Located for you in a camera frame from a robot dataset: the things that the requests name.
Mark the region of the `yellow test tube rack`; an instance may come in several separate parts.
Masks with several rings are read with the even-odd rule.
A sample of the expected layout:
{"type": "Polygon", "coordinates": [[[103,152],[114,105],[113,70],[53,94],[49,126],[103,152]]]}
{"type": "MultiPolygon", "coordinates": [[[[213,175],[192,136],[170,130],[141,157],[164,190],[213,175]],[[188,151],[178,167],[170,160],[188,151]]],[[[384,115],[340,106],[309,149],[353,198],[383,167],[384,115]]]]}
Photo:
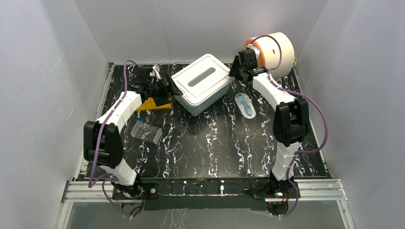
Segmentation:
{"type": "Polygon", "coordinates": [[[161,106],[157,106],[153,98],[149,98],[136,111],[150,111],[150,110],[171,109],[171,108],[172,108],[172,98],[169,98],[169,103],[161,106]]]}

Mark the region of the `white plastic bin lid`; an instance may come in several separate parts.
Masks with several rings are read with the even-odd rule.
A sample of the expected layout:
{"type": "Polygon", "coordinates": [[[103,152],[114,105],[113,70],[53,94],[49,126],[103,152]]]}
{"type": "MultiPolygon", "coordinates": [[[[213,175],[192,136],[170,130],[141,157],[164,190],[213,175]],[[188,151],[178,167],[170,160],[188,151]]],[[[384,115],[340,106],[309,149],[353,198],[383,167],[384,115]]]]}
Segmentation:
{"type": "Polygon", "coordinates": [[[172,76],[182,91],[182,98],[197,106],[228,86],[233,77],[230,69],[211,54],[205,54],[172,76]]]}

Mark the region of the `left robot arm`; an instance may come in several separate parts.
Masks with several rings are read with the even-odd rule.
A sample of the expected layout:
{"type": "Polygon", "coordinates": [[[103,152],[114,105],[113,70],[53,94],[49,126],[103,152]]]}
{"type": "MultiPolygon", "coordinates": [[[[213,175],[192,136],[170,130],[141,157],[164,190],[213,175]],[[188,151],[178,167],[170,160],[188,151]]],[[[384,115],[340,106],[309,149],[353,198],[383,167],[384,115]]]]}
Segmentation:
{"type": "Polygon", "coordinates": [[[123,158],[122,128],[149,98],[160,106],[169,103],[172,96],[183,94],[168,74],[161,76],[155,67],[136,67],[135,70],[136,76],[130,81],[128,69],[124,68],[123,92],[100,118],[84,125],[84,159],[93,165],[89,186],[99,180],[94,175],[99,166],[113,183],[124,186],[130,198],[140,197],[143,186],[138,182],[138,173],[123,158]]]}

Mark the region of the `teal plastic bin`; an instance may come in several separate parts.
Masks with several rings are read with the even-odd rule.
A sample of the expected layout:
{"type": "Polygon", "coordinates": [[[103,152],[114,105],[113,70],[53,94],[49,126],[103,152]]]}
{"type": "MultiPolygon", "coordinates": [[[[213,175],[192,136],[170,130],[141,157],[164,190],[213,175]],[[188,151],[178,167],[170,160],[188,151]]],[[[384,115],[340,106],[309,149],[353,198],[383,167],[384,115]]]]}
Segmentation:
{"type": "Polygon", "coordinates": [[[204,79],[195,86],[175,81],[183,93],[175,98],[191,115],[198,116],[227,93],[232,81],[233,78],[228,76],[221,80],[204,79]]]}

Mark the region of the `clear plastic well rack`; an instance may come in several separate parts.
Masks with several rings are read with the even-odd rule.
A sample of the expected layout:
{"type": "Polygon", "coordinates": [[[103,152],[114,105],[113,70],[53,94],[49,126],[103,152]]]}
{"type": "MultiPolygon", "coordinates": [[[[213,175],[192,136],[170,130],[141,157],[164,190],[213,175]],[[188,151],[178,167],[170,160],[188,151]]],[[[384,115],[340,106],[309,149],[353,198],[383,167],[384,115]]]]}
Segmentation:
{"type": "Polygon", "coordinates": [[[162,129],[137,121],[130,134],[133,138],[157,145],[162,136],[162,129]]]}

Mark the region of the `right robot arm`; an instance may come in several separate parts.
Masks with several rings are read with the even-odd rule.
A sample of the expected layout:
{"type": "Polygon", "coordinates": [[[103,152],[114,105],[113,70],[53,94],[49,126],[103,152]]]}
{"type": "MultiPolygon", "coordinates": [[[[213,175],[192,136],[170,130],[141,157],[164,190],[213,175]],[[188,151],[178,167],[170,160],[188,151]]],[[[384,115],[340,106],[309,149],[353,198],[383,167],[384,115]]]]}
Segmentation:
{"type": "Polygon", "coordinates": [[[280,198],[292,187],[295,153],[309,132],[308,102],[284,92],[267,69],[258,66],[253,49],[238,52],[229,76],[251,83],[275,110],[272,129],[277,140],[277,153],[268,190],[272,196],[280,198]]]}

